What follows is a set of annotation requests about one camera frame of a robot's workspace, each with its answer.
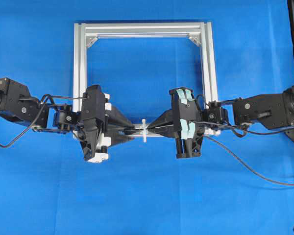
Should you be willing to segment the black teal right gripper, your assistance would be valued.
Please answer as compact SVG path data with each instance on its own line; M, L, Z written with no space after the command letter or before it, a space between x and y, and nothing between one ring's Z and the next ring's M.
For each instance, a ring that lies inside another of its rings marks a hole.
M172 89L169 94L171 109L149 124L148 130L175 138L178 159L199 157L205 128L200 125L202 113L198 101L193 91L184 87Z

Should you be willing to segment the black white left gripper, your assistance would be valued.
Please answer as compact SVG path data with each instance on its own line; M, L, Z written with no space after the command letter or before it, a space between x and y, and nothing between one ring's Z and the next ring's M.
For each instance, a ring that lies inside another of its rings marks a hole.
M135 126L115 106L112 105L110 110L106 110L106 96L99 85L88 87L83 98L78 116L77 137L84 160L98 164L109 158L108 147L134 140L134 137L125 135L121 130L107 131L107 124L123 128Z

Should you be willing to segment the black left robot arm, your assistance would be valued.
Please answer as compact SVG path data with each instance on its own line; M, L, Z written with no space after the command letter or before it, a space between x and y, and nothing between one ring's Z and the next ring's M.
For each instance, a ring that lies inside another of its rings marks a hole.
M107 149L132 140L128 134L135 126L109 102L99 85L86 89L81 111L72 105L56 104L54 96L33 97L27 86L9 78L0 79L0 117L35 132L73 133L79 140L84 160L101 163L108 159Z

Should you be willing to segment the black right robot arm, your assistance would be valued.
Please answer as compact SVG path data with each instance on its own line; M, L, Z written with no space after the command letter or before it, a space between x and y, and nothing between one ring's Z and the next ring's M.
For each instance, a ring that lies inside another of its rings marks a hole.
M280 94L210 101L205 109L200 107L191 89L181 87L169 93L171 108L147 129L175 139L177 158L199 157L204 132L208 128L231 130L242 138L249 132L249 127L258 122L270 135L285 133L294 142L294 86Z

